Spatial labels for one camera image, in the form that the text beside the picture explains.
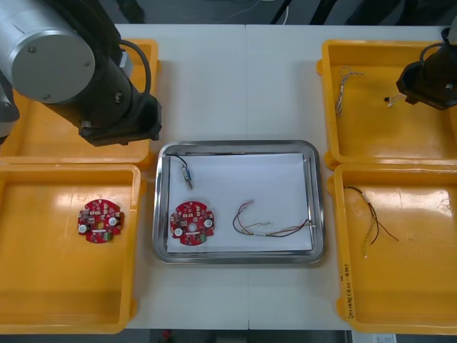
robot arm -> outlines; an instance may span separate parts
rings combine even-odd
[[[97,0],[0,0],[0,41],[0,143],[19,118],[11,88],[70,121],[94,146],[159,138],[147,58],[121,40]],[[144,63],[142,94],[121,70],[119,45]]]
[[[397,81],[398,90],[410,104],[420,101],[436,109],[457,104],[457,18],[441,36],[443,42],[426,47],[419,62],[406,66]],[[426,52],[437,46],[440,49],[425,59]]]

white paper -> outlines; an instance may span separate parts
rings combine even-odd
[[[233,218],[249,200],[254,203],[243,211],[244,226],[271,222],[251,231],[269,233],[298,226],[308,219],[302,154],[262,154],[233,156],[183,156],[194,183],[190,190],[184,181],[182,162],[171,156],[169,215],[184,202],[198,201],[214,213],[214,235],[205,243],[189,247],[168,235],[168,252],[257,252],[310,250],[311,230],[283,238],[254,237],[238,233]]]

cable connector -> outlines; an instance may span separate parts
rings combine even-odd
[[[183,166],[181,168],[181,171],[183,172],[183,177],[184,181],[187,183],[190,189],[194,189],[194,186],[192,184],[192,177],[191,177],[191,171],[187,166]]]

floor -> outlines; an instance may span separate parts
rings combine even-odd
[[[0,343],[159,343],[165,342],[163,330],[127,329],[116,335],[29,335],[0,336]],[[248,331],[215,332],[205,330],[174,330],[173,343],[344,343],[343,331]]]
[[[284,0],[99,0],[117,24],[127,24],[129,16],[135,17],[136,5],[144,10],[147,24],[270,24]],[[381,22],[394,25],[405,0]],[[427,4],[435,0],[420,0]],[[292,0],[287,18],[288,25],[307,25],[320,0]],[[327,25],[344,25],[361,0],[338,0],[329,14]],[[127,13],[124,16],[120,8]],[[457,15],[457,6],[445,10],[437,25],[450,25]],[[284,16],[278,21],[283,23]]]

red circuit board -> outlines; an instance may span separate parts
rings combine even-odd
[[[124,213],[113,202],[105,199],[92,200],[78,214],[78,232],[92,243],[107,243],[121,233]]]
[[[184,245],[200,245],[214,234],[214,214],[201,202],[185,202],[170,217],[173,238]]]

